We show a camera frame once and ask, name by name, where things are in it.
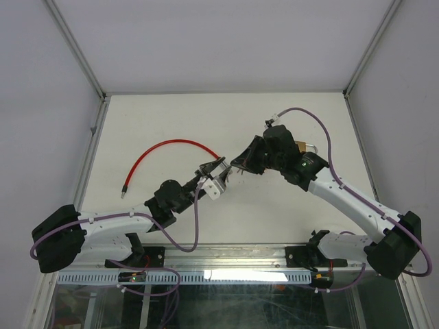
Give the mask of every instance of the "white table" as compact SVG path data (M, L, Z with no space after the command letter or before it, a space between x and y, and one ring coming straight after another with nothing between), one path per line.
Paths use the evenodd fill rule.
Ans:
M300 106L318 115L333 139L337 172L372 195L366 168L341 93L201 94L112 96L82 210L111 211L143 203L167 179L182 185L198 165L212 160L192 145L166 145L152 152L134 174L128 193L121 187L136 159L171 138L193 139L230 162L262 135L264 120ZM323 131L310 117L286 114L281 123L297 141L314 144L327 159ZM325 201L288 184L274 171L234 174L216 201L200 201L201 243L302 243L312 230L361 230ZM168 232L179 243L193 242L193 208L177 215ZM141 234L143 243L167 243L160 232Z

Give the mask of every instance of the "red wire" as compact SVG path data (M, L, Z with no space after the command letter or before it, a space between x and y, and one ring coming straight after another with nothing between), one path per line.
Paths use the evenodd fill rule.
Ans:
M166 145L166 144L172 144L172 143L186 143L186 144L192 144L195 146L198 146L199 148L203 149L204 151L209 152L213 157L215 157L216 159L218 159L220 156L218 156L214 151L212 151L211 149L209 149L208 147L204 146L203 144L199 144L195 141L190 141L189 139L169 139L168 141L163 141L159 144L155 144L153 147L150 147L149 149L147 149L145 151L145 153L143 153L139 159L137 159L137 161L134 163L134 165L132 166L128 176L126 177L125 180L125 184L123 185L123 187L128 188L128 185L130 183L132 174L136 171L137 166L140 164L140 162L144 159L144 157L146 157L149 153L151 153L152 151L154 151L155 149L159 148L160 146Z

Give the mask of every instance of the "red cable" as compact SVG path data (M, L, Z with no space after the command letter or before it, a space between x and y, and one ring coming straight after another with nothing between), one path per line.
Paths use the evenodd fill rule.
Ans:
M208 147L204 146L203 144L199 144L199 143L197 143L195 141L190 141L189 139L169 139L168 141L163 141L163 142L161 142L159 144L155 144L153 147L150 147L149 149L147 149L145 151L145 153L143 153L139 157L139 159L137 159L137 161L134 163L134 165L132 166L128 176L126 177L125 183L123 184L123 187L122 187L122 197L125 195L126 191L128 190L128 185L130 183L132 174L136 171L137 166L144 159L144 157L146 157L149 153L151 153L155 149L159 148L160 146L163 146L163 145L166 145L166 144L172 144L172 143L192 144L192 145L198 146L199 148L203 149L204 151L209 152L213 157L215 157L215 159L218 159L220 157L214 151L212 151Z

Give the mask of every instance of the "white tabletop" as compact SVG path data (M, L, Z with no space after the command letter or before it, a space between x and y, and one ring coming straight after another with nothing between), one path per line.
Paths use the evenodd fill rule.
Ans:
M264 120L300 106L319 116L333 140L337 172L366 194L372 189L341 93L201 94L112 96L90 180L84 211L113 211L143 203L167 179L182 185L198 165L213 158L192 145L166 145L139 165L128 193L126 175L149 147L171 138L192 139L231 161L262 135ZM280 120L297 141L314 144L327 159L327 141L307 115ZM361 230L325 201L288 184L274 171L234 174L216 201L200 200L201 243L302 243L313 230ZM193 242L193 207L177 215L167 231L179 243ZM167 243L160 232L140 234L144 243Z

